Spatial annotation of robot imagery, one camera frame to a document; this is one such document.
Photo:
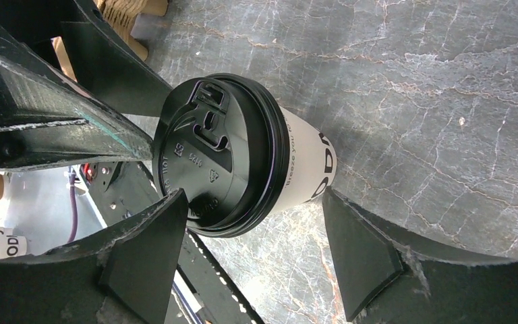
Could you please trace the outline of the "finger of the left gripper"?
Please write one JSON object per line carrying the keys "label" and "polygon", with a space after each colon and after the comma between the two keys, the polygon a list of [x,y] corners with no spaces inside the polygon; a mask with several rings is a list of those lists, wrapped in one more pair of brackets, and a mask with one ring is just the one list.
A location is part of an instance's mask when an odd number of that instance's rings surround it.
{"label": "finger of the left gripper", "polygon": [[70,1],[62,38],[78,83],[119,113],[158,117],[172,88],[104,21],[94,1]]}
{"label": "finger of the left gripper", "polygon": [[151,137],[76,80],[69,2],[0,1],[0,171],[152,157]]}

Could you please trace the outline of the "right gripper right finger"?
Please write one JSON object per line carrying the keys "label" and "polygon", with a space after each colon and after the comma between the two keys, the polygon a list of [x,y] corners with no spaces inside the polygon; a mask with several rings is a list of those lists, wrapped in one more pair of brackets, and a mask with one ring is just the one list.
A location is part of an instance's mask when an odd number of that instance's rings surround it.
{"label": "right gripper right finger", "polygon": [[322,206],[350,323],[518,323],[518,259],[423,237],[333,188]]}

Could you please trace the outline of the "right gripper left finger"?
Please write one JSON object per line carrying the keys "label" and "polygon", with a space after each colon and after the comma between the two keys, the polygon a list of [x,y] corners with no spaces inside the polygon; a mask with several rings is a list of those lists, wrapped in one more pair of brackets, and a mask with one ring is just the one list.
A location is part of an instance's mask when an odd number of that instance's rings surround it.
{"label": "right gripper left finger", "polygon": [[140,235],[162,216],[183,217],[183,190],[116,229],[102,229],[44,254],[0,260],[0,323],[153,323],[122,305],[99,284],[102,263],[118,241]]}

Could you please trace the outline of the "white paper coffee cup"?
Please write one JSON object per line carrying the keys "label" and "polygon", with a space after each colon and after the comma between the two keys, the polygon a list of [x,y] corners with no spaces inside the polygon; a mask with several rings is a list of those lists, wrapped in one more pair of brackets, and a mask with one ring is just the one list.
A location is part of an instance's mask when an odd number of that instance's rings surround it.
{"label": "white paper coffee cup", "polygon": [[284,108],[281,111],[287,126],[290,153],[285,182],[271,213],[319,197],[332,184],[337,170],[336,152],[330,140],[292,112]]}

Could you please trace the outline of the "black coffee lid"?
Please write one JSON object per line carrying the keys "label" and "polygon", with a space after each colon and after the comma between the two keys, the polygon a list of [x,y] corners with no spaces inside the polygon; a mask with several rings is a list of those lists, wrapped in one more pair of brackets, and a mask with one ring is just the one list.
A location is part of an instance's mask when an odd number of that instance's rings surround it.
{"label": "black coffee lid", "polygon": [[159,191],[183,190],[188,229],[211,238],[245,234],[274,209],[291,152],[272,94],[228,73],[192,78],[169,93],[153,149]]}

